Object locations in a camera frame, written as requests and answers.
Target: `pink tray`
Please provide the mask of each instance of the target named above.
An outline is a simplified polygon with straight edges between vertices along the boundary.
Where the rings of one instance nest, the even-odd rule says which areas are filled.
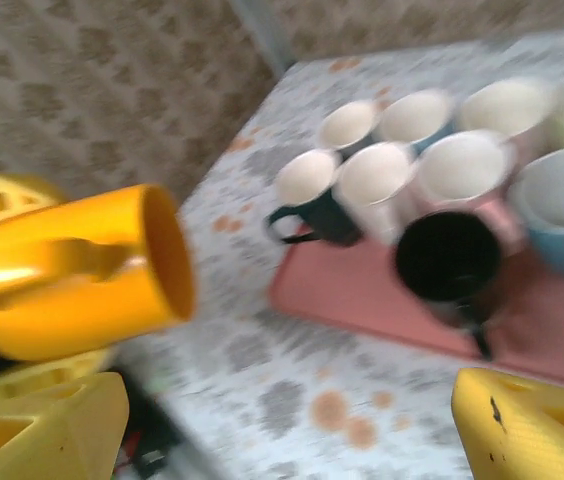
[[[309,242],[291,247],[269,290],[273,308],[389,340],[477,359],[472,341],[437,323],[397,279],[393,249]],[[490,331],[491,365],[564,382],[564,279],[530,251],[511,257],[508,305]]]

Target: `wallpaper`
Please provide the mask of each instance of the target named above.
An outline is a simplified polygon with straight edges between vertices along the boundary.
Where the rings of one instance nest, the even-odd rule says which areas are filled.
[[[273,84],[228,0],[0,0],[0,170],[184,200]]]
[[[564,0],[269,0],[302,59],[564,27]]]

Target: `speckled tabletop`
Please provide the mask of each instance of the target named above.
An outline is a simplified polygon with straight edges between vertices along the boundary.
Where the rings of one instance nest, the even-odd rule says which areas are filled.
[[[265,236],[272,179],[352,100],[514,75],[564,76],[564,32],[299,63],[186,202],[199,313],[129,341],[124,363],[227,478],[469,479],[450,395],[469,363],[272,311],[285,248]]]

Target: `yellow plastic part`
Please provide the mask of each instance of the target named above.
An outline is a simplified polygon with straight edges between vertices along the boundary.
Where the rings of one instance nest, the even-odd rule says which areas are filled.
[[[475,480],[564,480],[564,388],[467,368],[451,404]]]
[[[0,221],[66,201],[64,193],[39,177],[0,173]]]
[[[128,413],[116,373],[0,402],[0,480],[109,480]]]
[[[0,374],[0,402],[93,375],[111,366],[115,347],[61,360],[20,364]]]
[[[0,222],[3,271],[35,272],[0,287],[0,355],[57,359],[189,320],[194,279],[175,214],[164,189],[138,185]]]

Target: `stain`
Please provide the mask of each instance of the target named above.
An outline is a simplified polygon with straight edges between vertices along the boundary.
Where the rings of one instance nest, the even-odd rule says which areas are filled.
[[[346,63],[346,68],[355,68],[357,67],[360,63],[362,63],[362,59],[358,58],[358,57],[351,57],[348,59],[347,63]]]
[[[379,410],[390,408],[393,401],[393,394],[390,392],[376,392],[373,395],[373,406]]]
[[[386,95],[390,91],[391,91],[391,87],[384,87],[384,88],[381,88],[380,90],[378,90],[376,92],[375,96],[376,97],[383,97],[384,95]]]
[[[377,103],[377,106],[380,110],[385,110],[387,109],[390,105],[391,105],[391,101],[390,100],[379,100]]]
[[[411,419],[406,415],[398,415],[393,421],[393,431],[401,432],[411,426]]]
[[[226,215],[222,215],[221,217],[218,217],[218,219],[215,222],[213,222],[213,231],[223,232],[228,228],[229,223],[230,223],[229,217]]]
[[[253,146],[253,144],[255,144],[255,141],[252,138],[238,137],[229,145],[227,152],[241,152]]]
[[[331,66],[329,67],[329,72],[335,73],[335,72],[339,72],[340,70],[344,70],[345,68],[346,68],[346,60],[340,58],[331,64]]]
[[[243,226],[244,222],[242,220],[233,220],[231,223],[229,223],[227,231],[231,233],[239,232],[240,230],[242,230]]]
[[[316,377],[318,377],[318,380],[326,380],[332,375],[332,373],[333,372],[331,372],[329,367],[322,367],[318,370]]]
[[[362,63],[362,60],[358,57],[340,58],[331,64],[329,72],[336,73],[342,70],[349,70],[357,67],[360,63]]]
[[[353,448],[368,450],[377,444],[377,430],[366,417],[351,417],[347,421],[346,436]]]
[[[493,408],[493,420],[500,424],[504,433],[507,433],[506,427],[504,426],[504,423],[502,423],[502,414],[500,413],[500,409],[496,405],[493,397],[491,397],[491,407]]]
[[[321,393],[311,404],[311,418],[316,427],[327,432],[342,430],[346,424],[349,405],[337,390]]]

